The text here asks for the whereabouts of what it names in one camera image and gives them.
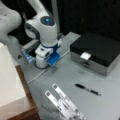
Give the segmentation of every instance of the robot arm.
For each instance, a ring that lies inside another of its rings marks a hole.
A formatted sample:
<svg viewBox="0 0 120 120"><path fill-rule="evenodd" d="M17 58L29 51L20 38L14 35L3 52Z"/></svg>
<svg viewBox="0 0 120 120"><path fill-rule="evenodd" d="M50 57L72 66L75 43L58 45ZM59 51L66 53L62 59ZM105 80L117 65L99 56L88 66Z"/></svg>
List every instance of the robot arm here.
<svg viewBox="0 0 120 120"><path fill-rule="evenodd" d="M34 8L37 15L26 21L25 31L29 37L40 40L41 44L35 51L36 65L39 68L45 68L47 60L51 58L51 55L53 57L53 54L55 55L60 47L60 41L57 39L57 25L39 0L27 1Z"/></svg>
<svg viewBox="0 0 120 120"><path fill-rule="evenodd" d="M27 63L19 42L14 36L8 35L22 22L18 12L5 6L0 0L0 42L6 45L14 60L23 68Z"/></svg>

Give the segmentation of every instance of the black box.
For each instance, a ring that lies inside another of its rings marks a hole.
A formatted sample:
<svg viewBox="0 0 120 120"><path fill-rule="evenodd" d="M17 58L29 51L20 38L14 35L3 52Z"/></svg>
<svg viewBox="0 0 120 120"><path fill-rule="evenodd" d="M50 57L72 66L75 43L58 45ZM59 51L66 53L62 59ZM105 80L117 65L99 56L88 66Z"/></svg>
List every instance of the black box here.
<svg viewBox="0 0 120 120"><path fill-rule="evenodd" d="M70 45L71 58L103 75L107 75L120 61L120 42L90 32ZM89 53L89 60L80 56Z"/></svg>

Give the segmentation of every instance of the blue block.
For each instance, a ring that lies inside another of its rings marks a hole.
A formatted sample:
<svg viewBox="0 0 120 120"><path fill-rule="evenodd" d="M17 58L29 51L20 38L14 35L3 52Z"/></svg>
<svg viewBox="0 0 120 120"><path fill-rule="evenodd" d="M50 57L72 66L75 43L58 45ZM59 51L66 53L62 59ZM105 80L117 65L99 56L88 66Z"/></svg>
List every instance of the blue block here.
<svg viewBox="0 0 120 120"><path fill-rule="evenodd" d="M48 62L48 64L53 65L53 64L55 64L59 59L60 59L60 55L59 55L57 52L55 52L55 53L53 53L53 54L50 55L50 58L48 59L47 62Z"/></svg>

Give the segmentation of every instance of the marker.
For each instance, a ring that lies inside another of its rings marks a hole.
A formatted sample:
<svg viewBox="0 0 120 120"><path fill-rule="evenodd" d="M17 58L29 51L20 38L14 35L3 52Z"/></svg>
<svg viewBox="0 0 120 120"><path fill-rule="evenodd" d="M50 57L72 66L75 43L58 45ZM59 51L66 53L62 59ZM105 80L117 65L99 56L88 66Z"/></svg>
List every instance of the marker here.
<svg viewBox="0 0 120 120"><path fill-rule="evenodd" d="M75 84L75 86L76 86L76 87L79 87L79 88L81 88L81 89L84 89L84 90L86 90L86 91L88 91L88 92L91 92L91 93L93 93L93 94L95 94L95 95L102 96L99 92L94 91L94 90L91 90L91 89L89 89L89 88L87 88L87 87L85 87L85 86L83 86L83 85Z"/></svg>

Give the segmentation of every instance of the gray table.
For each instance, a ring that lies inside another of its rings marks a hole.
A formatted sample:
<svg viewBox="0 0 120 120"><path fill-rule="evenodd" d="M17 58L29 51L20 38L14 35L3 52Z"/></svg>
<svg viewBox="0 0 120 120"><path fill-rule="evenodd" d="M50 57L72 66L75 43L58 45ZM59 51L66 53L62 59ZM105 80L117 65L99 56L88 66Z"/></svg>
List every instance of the gray table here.
<svg viewBox="0 0 120 120"><path fill-rule="evenodd" d="M69 45L78 37L79 35L74 33L65 36L59 52L63 54L69 50ZM34 64L28 65L24 69L27 82L40 72L41 70L36 69ZM44 105L57 115L54 105L44 95L49 90L58 97L51 87L54 83L59 85L88 120L118 120L120 117L120 64L107 77L104 77L75 63L71 60L70 53L67 54L54 67L29 84L32 95L40 109L40 116L44 120L57 120L41 107ZM99 91L102 96L76 88L74 85L76 83Z"/></svg>

